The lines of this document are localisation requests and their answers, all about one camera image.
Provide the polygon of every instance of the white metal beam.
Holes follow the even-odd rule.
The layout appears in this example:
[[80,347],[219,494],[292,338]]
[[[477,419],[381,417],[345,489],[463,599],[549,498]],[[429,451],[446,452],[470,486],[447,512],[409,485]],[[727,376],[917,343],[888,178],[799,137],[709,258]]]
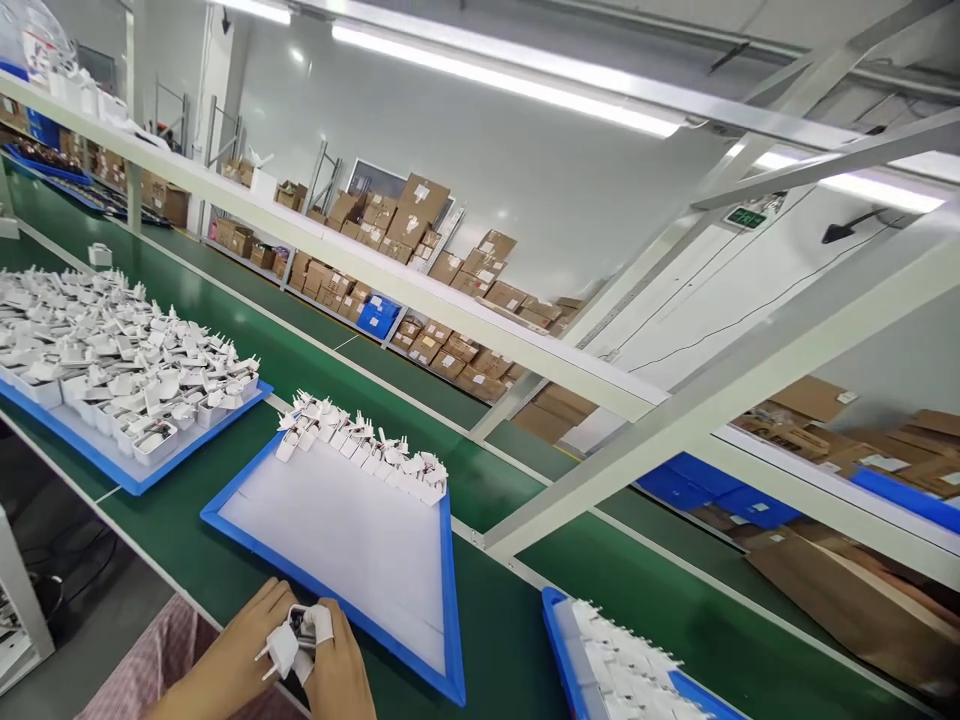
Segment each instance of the white metal beam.
[[919,155],[937,147],[960,143],[960,108],[946,110],[909,125],[903,125],[873,137],[857,140],[837,148],[835,152],[818,155],[735,183],[726,192],[707,195],[694,200],[694,207],[714,210],[733,203],[763,197],[779,190],[819,182],[828,177],[883,165],[891,158]]
[[486,547],[515,555],[696,447],[741,412],[956,287],[958,266],[960,196],[893,237],[873,241],[803,290],[687,387],[491,529]]

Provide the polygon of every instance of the brown cardboard box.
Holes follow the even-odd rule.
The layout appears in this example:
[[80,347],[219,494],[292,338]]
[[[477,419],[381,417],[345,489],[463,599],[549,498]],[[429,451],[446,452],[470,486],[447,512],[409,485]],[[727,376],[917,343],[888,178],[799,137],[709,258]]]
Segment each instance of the brown cardboard box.
[[497,260],[493,255],[473,249],[460,269],[469,275],[473,275],[478,280],[490,284],[500,277],[500,273],[506,266],[505,262]]
[[903,460],[910,465],[927,462],[936,459],[936,453],[924,450],[916,445],[902,442],[879,430],[851,430],[847,433],[851,438],[859,442],[865,442],[879,448],[888,457]]
[[440,352],[441,347],[443,347],[443,343],[438,342],[429,335],[420,333],[417,339],[413,341],[413,345],[410,346],[410,351],[407,353],[407,356],[411,360],[416,360],[421,365],[429,365],[433,362],[437,353]]
[[380,247],[377,248],[377,252],[406,265],[410,256],[413,255],[413,248],[390,237],[385,237],[380,243]]
[[507,391],[507,386],[502,382],[487,377],[470,365],[457,375],[455,383],[458,388],[488,403],[495,403]]
[[420,242],[426,245],[427,247],[435,248],[435,247],[440,247],[441,240],[443,240],[443,238],[440,236],[440,233],[436,232],[435,230],[427,230],[423,234],[423,240],[421,240]]
[[520,307],[536,313],[540,317],[545,317],[547,320],[553,321],[560,317],[560,308],[557,305],[538,300],[533,295],[528,295],[527,299],[520,303]]
[[306,198],[307,188],[305,185],[287,180],[277,186],[277,194],[273,199],[284,207],[288,207],[295,212],[300,212],[300,208],[303,207]]
[[273,261],[277,259],[277,253],[273,247],[264,243],[255,243],[250,252],[250,262],[263,270],[273,269]]
[[427,324],[423,326],[423,332],[434,340],[438,340],[442,345],[447,340],[450,339],[450,328],[446,325],[438,323],[436,320],[427,320]]
[[397,212],[410,212],[432,223],[447,204],[450,190],[426,178],[410,173],[403,186]]
[[516,312],[524,300],[527,299],[527,294],[520,290],[517,290],[511,285],[507,285],[505,282],[497,280],[491,288],[490,291],[484,296],[487,302],[492,302],[494,305],[499,305],[504,310],[509,310],[510,312]]
[[444,343],[443,349],[458,360],[463,360],[464,364],[472,361],[479,352],[479,350],[472,344],[464,342],[458,337],[452,337],[447,340],[447,342]]
[[307,217],[311,220],[316,220],[321,225],[327,223],[327,216],[323,214],[323,211],[320,209],[319,205],[314,205],[312,208],[307,210]]
[[450,283],[450,287],[458,292],[466,293],[471,297],[483,297],[486,294],[487,290],[490,289],[490,286],[485,283],[477,280],[473,275],[468,275],[465,272],[457,273],[457,276],[453,279],[453,282]]
[[430,363],[430,369],[437,375],[445,377],[447,380],[456,380],[457,375],[466,367],[466,363],[460,358],[451,355],[446,350],[441,350]]
[[510,421],[531,435],[546,440],[551,445],[566,435],[573,426],[556,415],[551,415],[536,405],[526,405]]
[[960,630],[886,578],[802,538],[747,561],[860,659],[926,692],[956,688]]
[[384,230],[365,222],[360,226],[360,232],[357,233],[357,240],[371,250],[379,250],[384,232]]
[[340,228],[340,232],[346,235],[351,240],[356,240],[360,235],[360,226],[357,225],[355,222],[351,222],[347,220],[343,224],[343,227]]
[[397,204],[393,200],[390,200],[390,204],[378,203],[371,200],[370,204],[367,205],[367,209],[363,211],[363,222],[386,231],[386,229],[390,227],[390,222],[393,220],[396,212]]
[[522,308],[520,312],[517,313],[519,317],[522,317],[531,325],[536,325],[539,328],[547,328],[550,326],[550,318],[545,318],[542,315],[537,315],[532,310],[527,310]]
[[424,216],[414,215],[401,205],[390,223],[387,237],[415,248],[427,231],[427,222]]
[[941,498],[960,495],[960,460],[938,457],[898,470],[897,475]]
[[771,402],[818,422],[830,422],[857,396],[812,375],[797,380],[770,398]]
[[347,220],[356,220],[359,218],[360,209],[362,207],[362,196],[358,197],[341,192],[336,201],[333,203],[333,207],[330,208],[330,212],[327,215],[327,220],[332,221],[333,223],[339,223],[339,225],[342,226]]
[[347,297],[340,301],[340,310],[338,310],[338,312],[341,317],[346,318],[356,325],[365,304],[362,300],[358,300],[352,295],[347,295]]
[[483,236],[477,249],[482,253],[493,255],[497,260],[506,260],[507,255],[516,245],[517,241],[512,237],[497,230],[490,230]]
[[490,348],[480,348],[480,352],[470,364],[488,378],[499,380],[513,365],[513,360]]
[[461,265],[463,265],[463,260],[456,255],[451,255],[444,251],[440,253],[440,257],[437,258],[433,267],[430,268],[427,276],[432,277],[438,282],[442,282],[444,285],[449,285],[453,282],[454,278],[457,277]]

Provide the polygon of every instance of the workbench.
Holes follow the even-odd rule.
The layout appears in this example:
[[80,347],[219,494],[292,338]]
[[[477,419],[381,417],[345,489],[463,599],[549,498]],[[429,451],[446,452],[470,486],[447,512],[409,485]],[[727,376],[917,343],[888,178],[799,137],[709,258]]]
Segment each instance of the workbench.
[[[25,231],[19,240],[2,241],[0,265],[62,270],[84,262],[87,247],[102,242],[113,251],[114,265],[132,282],[142,281],[161,306],[172,303],[182,317],[226,333],[242,352],[262,356],[260,373],[279,398],[289,400],[301,385],[329,394],[341,407],[377,418],[388,434],[402,430],[412,447],[429,447],[444,460],[457,531],[467,706],[460,710],[443,700],[358,633],[381,720],[568,716],[541,616],[544,583],[602,606],[604,615],[673,652],[692,677],[758,720],[925,716],[851,663],[838,661],[836,643],[737,551],[629,490],[601,504],[607,519],[584,514],[512,563],[498,562],[474,547],[471,537],[543,485],[386,391],[368,373],[467,426],[483,414],[481,403],[176,231],[145,228],[151,241],[146,242],[89,216],[31,175],[13,171],[9,161],[7,171]],[[317,342],[338,348],[354,367],[319,350]],[[125,542],[216,624],[225,625],[273,574],[199,518],[200,509],[271,438],[277,413],[267,403],[142,497],[115,492],[92,464],[11,403],[0,400],[0,411]],[[551,479],[576,462],[509,423],[490,441]],[[719,589],[719,581],[705,582],[705,573],[796,629],[754,612]],[[302,588],[298,594],[302,601],[313,600]],[[802,634],[832,654],[798,637]]]

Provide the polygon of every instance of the label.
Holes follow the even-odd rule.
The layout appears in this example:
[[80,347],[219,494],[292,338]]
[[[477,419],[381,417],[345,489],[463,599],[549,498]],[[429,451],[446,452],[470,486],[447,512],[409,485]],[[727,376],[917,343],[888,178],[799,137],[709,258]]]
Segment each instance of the label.
[[872,465],[873,467],[878,467],[881,470],[886,470],[887,472],[896,472],[897,470],[903,470],[903,468],[910,466],[910,463],[905,463],[903,460],[887,458],[883,455],[868,455],[867,457],[860,459],[860,464]]

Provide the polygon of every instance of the white shelf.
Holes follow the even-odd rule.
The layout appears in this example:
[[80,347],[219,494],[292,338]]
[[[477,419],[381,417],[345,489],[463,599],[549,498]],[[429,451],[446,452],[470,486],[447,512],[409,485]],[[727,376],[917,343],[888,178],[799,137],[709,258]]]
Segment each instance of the white shelf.
[[262,278],[264,278],[264,279],[266,279],[266,280],[269,280],[269,281],[272,282],[274,285],[277,285],[277,286],[279,287],[279,285],[280,285],[280,278],[278,278],[276,275],[274,275],[271,271],[269,271],[269,270],[264,270],[263,268],[257,267],[256,265],[254,265],[252,262],[250,262],[250,261],[247,260],[246,258],[240,257],[239,255],[237,255],[237,254],[236,254],[235,252],[233,252],[232,250],[228,250],[228,249],[225,248],[223,245],[220,245],[219,243],[215,243],[215,242],[213,242],[212,240],[208,240],[207,238],[202,238],[202,239],[200,240],[200,242],[202,242],[202,243],[203,243],[204,245],[206,245],[207,247],[212,247],[214,250],[220,251],[221,253],[223,253],[224,255],[226,255],[228,258],[230,258],[230,259],[233,260],[234,262],[240,263],[241,265],[243,265],[244,267],[246,267],[248,270],[252,270],[253,272],[255,272],[255,273],[256,273],[257,275],[259,275],[260,277],[262,277]]

